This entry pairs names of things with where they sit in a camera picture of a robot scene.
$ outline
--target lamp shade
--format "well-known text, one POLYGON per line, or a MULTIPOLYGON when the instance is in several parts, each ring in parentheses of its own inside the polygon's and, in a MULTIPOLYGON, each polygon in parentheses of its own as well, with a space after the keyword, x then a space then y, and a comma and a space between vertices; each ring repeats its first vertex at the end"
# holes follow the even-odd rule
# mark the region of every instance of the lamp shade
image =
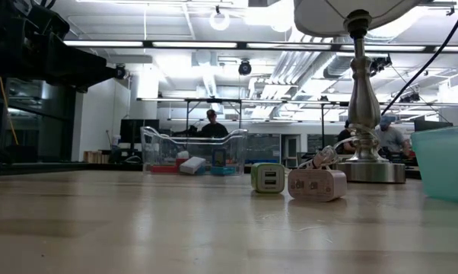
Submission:
POLYGON ((294 0, 297 29, 314 37, 347 35, 345 18, 353 11, 365 10, 372 17, 369 30, 394 21, 421 0, 294 0))

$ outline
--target person in background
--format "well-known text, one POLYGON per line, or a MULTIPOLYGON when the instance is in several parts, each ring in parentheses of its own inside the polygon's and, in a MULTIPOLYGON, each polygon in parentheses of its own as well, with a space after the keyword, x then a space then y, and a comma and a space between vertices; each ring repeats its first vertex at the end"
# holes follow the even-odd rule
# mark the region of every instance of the person in background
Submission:
MULTIPOLYGON (((342 130, 339 135, 337 135, 337 142, 351 138, 351 130, 349 129, 349 120, 345 121, 344 130, 342 130)), ((352 142, 345 142, 344 144, 339 145, 336 149, 339 154, 354 154, 356 148, 353 146, 352 142)))
POLYGON ((223 138, 229 134, 225 126, 217 123, 217 114, 215 114, 214 110, 207 110, 207 119, 209 124, 202 128, 202 136, 208 138, 223 138))
POLYGON ((407 140, 403 138, 403 134, 393 128, 391 125, 391 118, 387 116, 381 117, 380 128, 376 129, 376 134, 380 138, 380 145, 382 148, 388 148, 392 153, 399 153, 403 151, 406 157, 410 155, 410 146, 407 140))

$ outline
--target door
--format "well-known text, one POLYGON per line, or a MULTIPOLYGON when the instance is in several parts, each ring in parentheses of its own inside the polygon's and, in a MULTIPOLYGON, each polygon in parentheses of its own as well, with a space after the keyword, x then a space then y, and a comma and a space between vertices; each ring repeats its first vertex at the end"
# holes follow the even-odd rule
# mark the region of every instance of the door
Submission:
POLYGON ((297 152, 300 151, 300 136, 285 136, 285 166, 297 167, 297 152))

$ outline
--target clear plastic bin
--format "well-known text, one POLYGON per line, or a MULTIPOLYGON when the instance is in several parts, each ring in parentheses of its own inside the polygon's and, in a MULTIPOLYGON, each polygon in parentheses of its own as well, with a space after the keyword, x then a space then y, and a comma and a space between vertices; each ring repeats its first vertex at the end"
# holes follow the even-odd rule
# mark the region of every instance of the clear plastic bin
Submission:
POLYGON ((412 144, 425 194, 458 202, 458 126, 415 132, 412 144))
POLYGON ((186 152, 190 157, 204 158, 204 168, 196 174, 241 175, 246 160, 247 130, 236 129, 224 138, 170 137, 155 129, 141 127, 143 171, 178 172, 186 152))

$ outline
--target desk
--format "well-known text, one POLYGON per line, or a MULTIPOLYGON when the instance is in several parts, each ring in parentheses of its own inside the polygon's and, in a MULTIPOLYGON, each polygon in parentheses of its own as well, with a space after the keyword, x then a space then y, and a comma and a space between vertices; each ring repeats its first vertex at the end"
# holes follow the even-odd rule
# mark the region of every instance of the desk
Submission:
POLYGON ((2 273, 458 273, 458 204, 421 182, 331 203, 250 177, 75 171, 2 177, 2 273))

